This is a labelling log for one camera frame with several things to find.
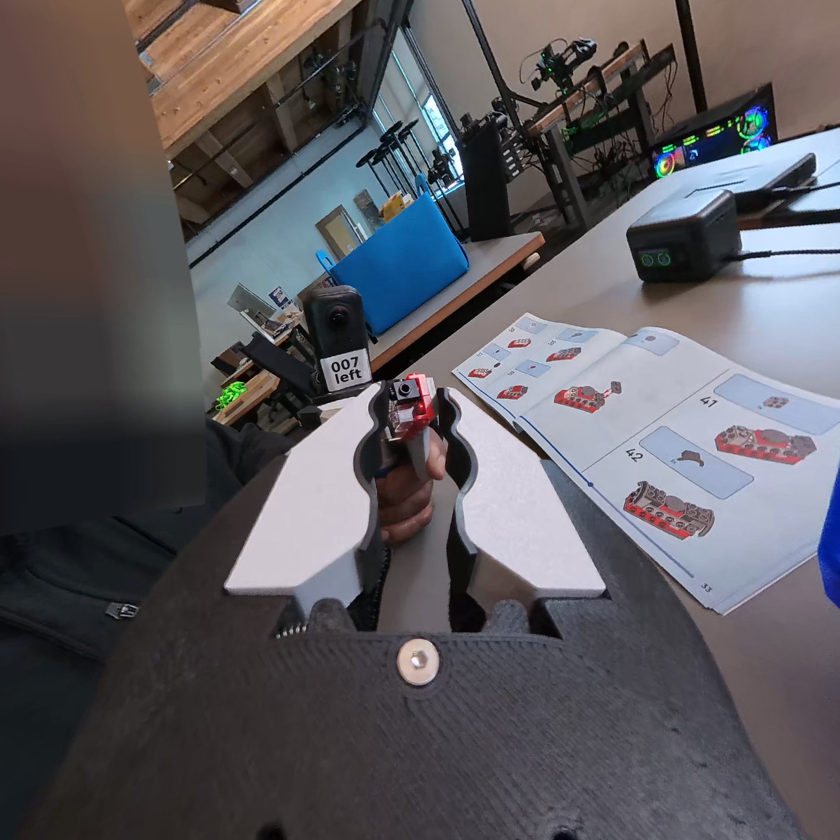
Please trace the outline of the black upright panel stand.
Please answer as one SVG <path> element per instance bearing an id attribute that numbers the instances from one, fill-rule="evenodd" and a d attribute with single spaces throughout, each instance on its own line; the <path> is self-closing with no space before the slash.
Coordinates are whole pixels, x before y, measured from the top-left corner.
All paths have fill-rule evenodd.
<path id="1" fill-rule="evenodd" d="M 492 117 L 461 119 L 458 153 L 465 179 L 469 236 L 474 243 L 512 235 L 507 167 Z"/>

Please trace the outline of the grey monitor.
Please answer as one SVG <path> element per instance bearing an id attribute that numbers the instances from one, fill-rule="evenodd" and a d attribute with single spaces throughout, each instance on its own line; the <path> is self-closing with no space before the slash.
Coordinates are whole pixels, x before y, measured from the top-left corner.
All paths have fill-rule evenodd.
<path id="1" fill-rule="evenodd" d="M 237 312 L 250 312 L 253 318 L 260 316 L 264 319 L 271 319 L 277 311 L 277 307 L 272 301 L 264 300 L 240 283 L 233 290 L 227 304 Z"/>

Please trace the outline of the low wooden bench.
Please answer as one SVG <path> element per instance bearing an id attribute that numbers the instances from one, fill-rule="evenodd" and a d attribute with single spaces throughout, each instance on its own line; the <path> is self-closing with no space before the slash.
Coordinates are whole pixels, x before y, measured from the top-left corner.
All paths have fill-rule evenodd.
<path id="1" fill-rule="evenodd" d="M 280 378 L 268 371 L 261 371 L 250 380 L 232 381 L 217 397 L 212 419 L 224 426 L 233 426 L 257 412 L 277 390 Z"/>

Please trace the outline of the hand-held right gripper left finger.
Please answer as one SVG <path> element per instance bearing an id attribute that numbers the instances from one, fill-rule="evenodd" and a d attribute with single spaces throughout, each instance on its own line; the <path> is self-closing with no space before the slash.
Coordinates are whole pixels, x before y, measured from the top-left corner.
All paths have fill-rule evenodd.
<path id="1" fill-rule="evenodd" d="M 290 451 L 226 593 L 287 595 L 302 611 L 375 593 L 384 565 L 375 475 L 388 396 L 386 384 L 368 386 Z"/>

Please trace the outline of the person's black jacket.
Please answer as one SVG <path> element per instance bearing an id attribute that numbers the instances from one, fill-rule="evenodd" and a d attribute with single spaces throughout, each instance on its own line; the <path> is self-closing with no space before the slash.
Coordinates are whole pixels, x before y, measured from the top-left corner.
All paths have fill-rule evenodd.
<path id="1" fill-rule="evenodd" d="M 1 538 L 2 838 L 64 760 L 130 619 L 206 523 L 184 508 Z"/>

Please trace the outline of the red toy brick model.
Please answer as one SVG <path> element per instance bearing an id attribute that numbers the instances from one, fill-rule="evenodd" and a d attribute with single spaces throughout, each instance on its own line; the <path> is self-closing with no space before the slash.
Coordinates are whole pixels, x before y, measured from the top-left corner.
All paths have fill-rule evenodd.
<path id="1" fill-rule="evenodd" d="M 420 438 L 436 419 L 434 379 L 422 373 L 411 373 L 388 385 L 390 439 L 407 443 Z"/>

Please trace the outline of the wooden metal-frame workbench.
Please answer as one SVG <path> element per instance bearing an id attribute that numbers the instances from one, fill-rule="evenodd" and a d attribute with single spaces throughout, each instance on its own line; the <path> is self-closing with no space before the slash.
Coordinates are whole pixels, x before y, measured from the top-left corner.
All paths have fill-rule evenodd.
<path id="1" fill-rule="evenodd" d="M 594 65 L 585 79 L 526 122 L 525 141 L 539 159 L 554 202 L 579 231 L 593 222 L 574 159 L 603 148 L 601 160 L 592 163 L 593 174 L 610 181 L 631 163 L 639 163 L 645 175 L 656 133 L 655 113 L 644 89 L 662 76 L 665 98 L 670 99 L 676 69 L 674 45 L 651 54 L 641 39 L 618 50 L 603 66 Z"/>

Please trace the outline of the person's left hand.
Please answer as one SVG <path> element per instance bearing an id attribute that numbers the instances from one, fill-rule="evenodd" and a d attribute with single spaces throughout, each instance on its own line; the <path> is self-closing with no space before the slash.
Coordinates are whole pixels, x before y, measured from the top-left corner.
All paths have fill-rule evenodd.
<path id="1" fill-rule="evenodd" d="M 434 483 L 443 480 L 447 445 L 433 429 L 429 431 L 427 478 L 418 477 L 409 462 L 400 463 L 376 481 L 381 538 L 393 548 L 423 531 L 434 514 Z"/>

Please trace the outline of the brown door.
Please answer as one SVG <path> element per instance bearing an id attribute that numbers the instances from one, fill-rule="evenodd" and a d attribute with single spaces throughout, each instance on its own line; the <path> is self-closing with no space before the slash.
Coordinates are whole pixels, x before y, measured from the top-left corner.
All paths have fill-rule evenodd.
<path id="1" fill-rule="evenodd" d="M 361 247 L 368 238 L 343 205 L 338 205 L 318 220 L 316 229 L 336 263 Z"/>

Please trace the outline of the black round-top stand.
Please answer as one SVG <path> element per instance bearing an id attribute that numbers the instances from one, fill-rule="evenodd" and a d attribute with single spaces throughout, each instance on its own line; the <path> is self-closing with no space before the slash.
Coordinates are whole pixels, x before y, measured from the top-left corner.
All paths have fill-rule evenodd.
<path id="1" fill-rule="evenodd" d="M 416 181 L 418 168 L 405 144 L 400 141 L 402 127 L 401 122 L 396 122 L 381 134 L 371 163 L 382 164 L 385 173 L 400 192 L 417 198 L 420 193 Z"/>
<path id="2" fill-rule="evenodd" d="M 446 187 L 443 184 L 440 175 L 433 167 L 430 153 L 427 153 L 418 139 L 416 126 L 418 120 L 412 120 L 405 124 L 401 123 L 398 128 L 395 138 L 400 147 L 400 151 L 404 153 L 407 163 L 411 165 L 413 178 L 422 176 L 429 192 L 433 195 L 438 208 L 444 211 L 449 222 L 455 221 L 455 210 L 448 200 L 446 194 Z"/>
<path id="3" fill-rule="evenodd" d="M 384 167 L 384 154 L 377 149 L 370 150 L 360 157 L 355 163 L 357 170 L 367 172 L 380 188 L 380 197 L 388 197 L 395 194 L 402 194 L 403 189 L 399 181 L 395 181 Z"/>

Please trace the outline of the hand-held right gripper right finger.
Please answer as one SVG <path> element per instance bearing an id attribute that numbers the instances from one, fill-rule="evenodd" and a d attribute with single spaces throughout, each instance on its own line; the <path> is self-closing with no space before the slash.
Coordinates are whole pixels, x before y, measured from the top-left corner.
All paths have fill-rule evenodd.
<path id="1" fill-rule="evenodd" d="M 527 614 L 548 600 L 602 597 L 606 584 L 543 462 L 454 388 L 440 388 L 438 433 L 458 493 L 447 538 L 448 618 L 486 621 L 500 602 Z"/>

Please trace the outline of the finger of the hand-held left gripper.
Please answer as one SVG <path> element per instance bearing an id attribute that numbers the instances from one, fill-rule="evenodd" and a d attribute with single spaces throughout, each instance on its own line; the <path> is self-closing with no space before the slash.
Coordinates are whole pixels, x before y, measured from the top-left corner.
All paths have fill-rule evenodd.
<path id="1" fill-rule="evenodd" d="M 351 402 L 327 402 L 321 405 L 307 405 L 298 411 L 298 423 L 304 430 L 315 430 L 331 417 L 338 415 Z"/>

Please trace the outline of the black power adapter cube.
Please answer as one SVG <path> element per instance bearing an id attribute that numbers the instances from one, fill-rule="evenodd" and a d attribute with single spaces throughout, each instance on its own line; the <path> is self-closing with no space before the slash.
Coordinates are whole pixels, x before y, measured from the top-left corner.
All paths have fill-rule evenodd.
<path id="1" fill-rule="evenodd" d="M 736 196 L 700 190 L 671 197 L 626 231 L 633 265 L 643 283 L 702 282 L 741 255 Z"/>

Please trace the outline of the grey table with wooden edge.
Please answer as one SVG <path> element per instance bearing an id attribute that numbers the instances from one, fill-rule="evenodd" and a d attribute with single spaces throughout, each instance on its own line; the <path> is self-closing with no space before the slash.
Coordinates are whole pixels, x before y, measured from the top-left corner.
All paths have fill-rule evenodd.
<path id="1" fill-rule="evenodd" d="M 454 315 L 481 292 L 520 267 L 543 246 L 542 233 L 517 234 L 479 243 L 467 243 L 467 272 L 416 310 L 380 335 L 370 347 L 371 370 L 380 374 L 385 366 L 416 341 Z"/>

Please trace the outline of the grey desk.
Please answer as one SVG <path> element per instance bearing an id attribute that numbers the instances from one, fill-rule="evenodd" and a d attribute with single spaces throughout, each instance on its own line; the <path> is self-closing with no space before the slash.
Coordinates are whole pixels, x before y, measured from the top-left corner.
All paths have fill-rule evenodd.
<path id="1" fill-rule="evenodd" d="M 638 278 L 626 231 L 671 194 L 740 165 L 720 161 L 647 188 L 418 362 L 440 385 L 525 312 L 630 334 L 660 327 L 760 378 L 838 398 L 838 256 L 776 256 L 696 285 Z M 838 838 L 838 608 L 808 560 L 726 615 L 654 561 L 717 662 L 773 784 L 804 834 Z"/>

